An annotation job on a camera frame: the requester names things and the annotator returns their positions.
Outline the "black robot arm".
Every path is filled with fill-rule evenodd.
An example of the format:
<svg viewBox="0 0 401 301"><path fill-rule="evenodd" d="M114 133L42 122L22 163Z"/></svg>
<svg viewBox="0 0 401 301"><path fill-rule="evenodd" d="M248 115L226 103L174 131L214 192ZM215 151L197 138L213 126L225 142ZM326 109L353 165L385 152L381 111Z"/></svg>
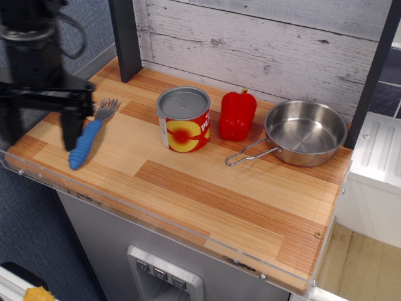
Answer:
<svg viewBox="0 0 401 301"><path fill-rule="evenodd" d="M94 114L94 84L67 73L57 21L81 31L61 13L66 1L1 1L1 39L8 65L1 68L1 137L14 144L23 135L22 108L59 112L65 149L76 147L83 121Z"/></svg>

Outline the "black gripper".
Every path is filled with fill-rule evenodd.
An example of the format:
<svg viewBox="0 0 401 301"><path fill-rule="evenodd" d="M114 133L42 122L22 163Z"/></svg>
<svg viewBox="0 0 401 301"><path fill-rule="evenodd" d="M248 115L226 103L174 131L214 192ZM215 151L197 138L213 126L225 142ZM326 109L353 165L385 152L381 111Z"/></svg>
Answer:
<svg viewBox="0 0 401 301"><path fill-rule="evenodd" d="M65 149L72 151L85 117L93 115L91 93L95 86L64 70L56 26L15 31L1 27L8 67L1 70L3 92L22 107L61 113ZM1 137L15 144L23 135L17 107L1 105Z"/></svg>

